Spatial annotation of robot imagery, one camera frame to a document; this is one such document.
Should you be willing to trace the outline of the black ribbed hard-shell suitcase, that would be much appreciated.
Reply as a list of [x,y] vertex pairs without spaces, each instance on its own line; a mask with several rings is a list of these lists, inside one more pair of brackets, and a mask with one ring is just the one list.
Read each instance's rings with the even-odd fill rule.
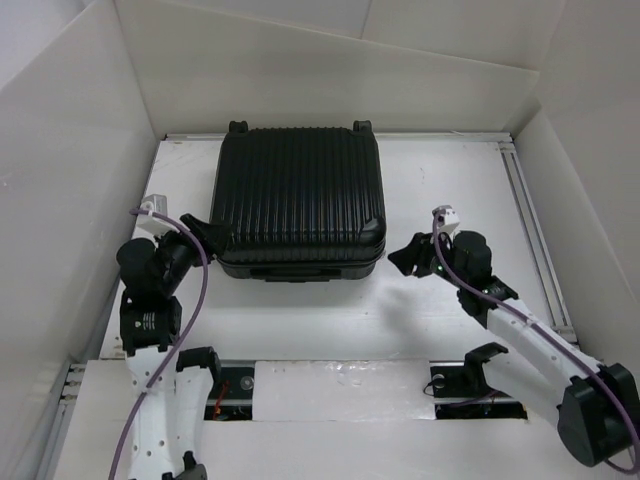
[[251,128],[232,121],[211,221],[230,228],[218,262],[235,279],[361,280],[383,256],[386,212],[373,126]]

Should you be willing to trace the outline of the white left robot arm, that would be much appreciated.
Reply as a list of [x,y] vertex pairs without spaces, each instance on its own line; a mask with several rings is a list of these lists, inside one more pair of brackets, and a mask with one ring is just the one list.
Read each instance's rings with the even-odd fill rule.
[[148,234],[116,254],[124,285],[119,336],[135,402],[108,476],[116,477],[129,452],[130,479],[205,479],[198,449],[207,401],[222,387],[223,373],[213,347],[183,343],[204,305],[208,266],[227,246],[229,230],[191,214],[170,218],[159,194],[130,213]]

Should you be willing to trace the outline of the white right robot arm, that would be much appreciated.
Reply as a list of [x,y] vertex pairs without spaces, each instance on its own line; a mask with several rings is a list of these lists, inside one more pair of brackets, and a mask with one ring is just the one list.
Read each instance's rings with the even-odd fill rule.
[[604,463],[625,475],[613,457],[639,450],[639,392],[633,374],[619,363],[589,356],[537,318],[518,293],[493,272],[486,238],[462,230],[449,205],[433,212],[430,232],[388,256],[404,276],[437,276],[453,285],[462,310],[496,341],[469,351],[451,377],[430,383],[434,393],[454,388],[460,406],[471,398],[505,394],[556,428],[580,464]]

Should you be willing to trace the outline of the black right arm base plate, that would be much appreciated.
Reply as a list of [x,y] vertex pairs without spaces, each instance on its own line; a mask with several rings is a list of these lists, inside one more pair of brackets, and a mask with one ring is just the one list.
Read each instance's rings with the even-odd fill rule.
[[525,407],[501,391],[491,388],[483,367],[508,349],[496,342],[469,351],[462,363],[432,363],[430,380],[423,394],[436,400],[437,420],[527,420]]

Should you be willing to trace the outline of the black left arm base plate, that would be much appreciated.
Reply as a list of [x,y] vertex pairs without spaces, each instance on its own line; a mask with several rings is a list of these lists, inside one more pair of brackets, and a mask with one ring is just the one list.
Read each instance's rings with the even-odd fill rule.
[[209,394],[204,419],[218,422],[251,421],[254,388],[254,362],[223,362],[220,377]]

